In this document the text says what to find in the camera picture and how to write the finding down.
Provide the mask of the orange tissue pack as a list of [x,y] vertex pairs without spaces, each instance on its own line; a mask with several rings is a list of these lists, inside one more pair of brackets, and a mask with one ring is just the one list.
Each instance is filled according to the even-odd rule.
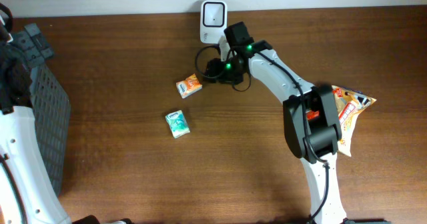
[[199,82],[198,78],[194,73],[183,81],[177,82],[176,87],[181,98],[185,99],[190,95],[194,94],[195,92],[201,90],[203,85]]

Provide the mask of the green tissue pack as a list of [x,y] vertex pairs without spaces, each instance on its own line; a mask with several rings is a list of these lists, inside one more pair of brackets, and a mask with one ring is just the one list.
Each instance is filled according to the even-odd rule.
[[189,126],[182,110],[167,114],[165,116],[165,120],[167,121],[167,124],[169,125],[171,133],[175,139],[190,133]]

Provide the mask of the cream snack bag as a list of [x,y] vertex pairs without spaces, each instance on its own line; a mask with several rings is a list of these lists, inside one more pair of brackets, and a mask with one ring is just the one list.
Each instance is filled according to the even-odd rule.
[[351,157],[351,142],[359,114],[376,102],[376,99],[361,92],[339,86],[332,86],[342,130],[342,138],[338,141],[338,151]]

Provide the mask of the red snack bag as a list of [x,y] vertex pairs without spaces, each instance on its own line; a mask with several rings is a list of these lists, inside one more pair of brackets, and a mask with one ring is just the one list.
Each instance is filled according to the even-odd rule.
[[313,119],[316,119],[316,118],[318,118],[320,116],[320,112],[319,111],[312,111],[312,110],[309,110],[307,113],[306,113],[306,117],[307,117],[307,119],[310,121],[310,120],[313,120]]

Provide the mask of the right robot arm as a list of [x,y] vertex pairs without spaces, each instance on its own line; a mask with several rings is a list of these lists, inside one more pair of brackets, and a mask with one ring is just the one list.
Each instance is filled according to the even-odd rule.
[[310,190],[309,223],[344,223],[336,171],[342,131],[332,86],[302,79],[267,41],[254,41],[242,22],[226,27],[214,47],[222,58],[207,65],[206,79],[235,85],[248,74],[282,103],[285,140]]

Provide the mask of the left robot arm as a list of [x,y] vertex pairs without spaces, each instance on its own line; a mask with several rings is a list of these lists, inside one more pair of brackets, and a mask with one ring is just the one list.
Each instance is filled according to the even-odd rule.
[[5,223],[72,223],[59,202],[71,104],[34,23],[1,6],[1,212]]

